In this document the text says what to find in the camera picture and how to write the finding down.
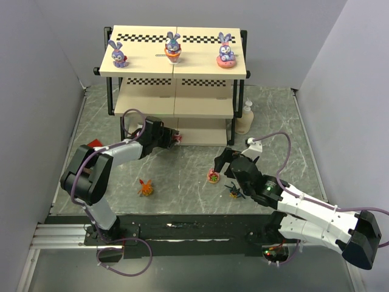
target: red object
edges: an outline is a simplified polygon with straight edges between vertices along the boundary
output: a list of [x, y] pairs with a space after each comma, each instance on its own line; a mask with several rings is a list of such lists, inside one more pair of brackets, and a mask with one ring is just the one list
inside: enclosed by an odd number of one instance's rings
[[92, 148], [94, 148], [94, 147], [102, 147], [103, 144], [99, 140], [94, 139], [91, 143], [88, 144], [88, 146], [92, 147]]
[[173, 135], [173, 139], [176, 140], [176, 141], [178, 142], [178, 144], [180, 144], [181, 141], [182, 141], [182, 135], [180, 135], [180, 134], [178, 134], [178, 135], [174, 134], [174, 135]]

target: toy figurine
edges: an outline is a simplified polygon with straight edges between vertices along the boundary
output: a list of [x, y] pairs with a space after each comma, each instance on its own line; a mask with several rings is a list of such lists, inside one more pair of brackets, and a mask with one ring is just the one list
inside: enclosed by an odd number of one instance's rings
[[121, 42], [115, 42], [113, 40], [109, 40], [108, 44], [114, 48], [114, 51], [112, 52], [112, 58], [115, 60], [114, 65], [118, 68], [124, 68], [128, 66], [127, 56], [124, 55], [124, 53], [120, 50], [120, 48], [123, 46]]
[[210, 169], [207, 174], [207, 180], [211, 184], [216, 184], [220, 180], [220, 174], [217, 172], [214, 172], [213, 169]]
[[234, 199], [240, 198], [240, 197], [246, 199], [246, 197], [241, 193], [241, 189], [236, 188], [236, 185], [233, 182], [231, 182], [231, 183], [232, 183], [232, 187], [224, 185], [225, 187], [228, 187], [230, 189], [230, 197], [232, 197]]
[[141, 179], [139, 180], [142, 185], [142, 189], [139, 190], [138, 193], [142, 193], [143, 196], [149, 196], [153, 192], [153, 187], [151, 186], [151, 179], [145, 184]]
[[173, 36], [172, 32], [168, 32], [169, 40], [166, 42], [165, 45], [165, 55], [168, 57], [170, 64], [179, 63], [181, 45], [178, 43], [177, 39], [179, 39], [180, 37], [181, 36], [178, 33]]
[[182, 141], [182, 135], [181, 134], [174, 134], [173, 140], [176, 141], [176, 145], [180, 145]]
[[236, 65], [236, 58], [234, 53], [229, 46], [229, 40], [231, 38], [231, 33], [223, 35], [222, 32], [219, 32], [219, 39], [221, 42], [221, 47], [219, 49], [219, 55], [216, 58], [216, 62], [222, 68], [232, 68]]

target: bunny figurine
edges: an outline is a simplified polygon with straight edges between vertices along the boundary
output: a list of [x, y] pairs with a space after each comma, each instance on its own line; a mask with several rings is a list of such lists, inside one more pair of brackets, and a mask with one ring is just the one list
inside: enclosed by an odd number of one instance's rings
[[165, 55], [168, 57], [170, 64], [178, 64], [180, 61], [181, 45], [177, 41], [180, 37], [178, 33], [173, 36], [172, 32], [168, 32], [169, 40], [165, 45]]
[[236, 65], [235, 55], [229, 46], [229, 40], [231, 38], [231, 33], [223, 35], [222, 32], [219, 32], [219, 40], [221, 42], [221, 47], [219, 49], [219, 55], [216, 58], [218, 65], [223, 68], [231, 68]]
[[181, 36], [178, 33], [173, 36], [172, 32], [168, 32], [170, 41], [166, 42], [166, 49], [169, 54], [177, 54], [181, 50], [181, 45], [177, 41], [180, 37]]
[[114, 51], [112, 52], [112, 58], [114, 59], [114, 65], [118, 68], [124, 68], [128, 66], [127, 56], [123, 54], [123, 52], [120, 50], [120, 48], [123, 46], [121, 42], [115, 42], [113, 40], [109, 40], [108, 44], [114, 48]]

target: small dark toy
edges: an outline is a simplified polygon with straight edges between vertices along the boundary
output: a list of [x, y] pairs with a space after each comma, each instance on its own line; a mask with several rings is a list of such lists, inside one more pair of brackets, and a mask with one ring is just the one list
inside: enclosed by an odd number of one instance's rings
[[232, 187], [224, 185], [225, 187], [228, 187], [230, 189], [230, 197], [232, 197], [234, 199], [239, 198], [239, 197], [246, 199], [246, 197], [241, 193], [241, 189], [240, 188], [238, 189], [233, 182], [231, 182], [231, 183], [232, 183]]

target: cable tie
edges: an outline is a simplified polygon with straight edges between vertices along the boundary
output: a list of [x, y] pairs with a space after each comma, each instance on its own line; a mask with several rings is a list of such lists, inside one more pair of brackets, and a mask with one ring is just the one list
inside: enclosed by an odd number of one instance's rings
[[301, 193], [301, 195], [299, 196], [299, 198], [300, 198], [300, 202], [299, 203], [301, 203], [301, 201], [304, 200], [304, 197], [305, 197], [305, 193]]
[[333, 212], [333, 217], [331, 217], [331, 219], [328, 221], [328, 224], [327, 224], [327, 232], [329, 232], [329, 227], [331, 226], [331, 223], [334, 222], [334, 218], [335, 217], [335, 213], [336, 213], [336, 209], [338, 209], [338, 205], [335, 205], [334, 206], [334, 212]]

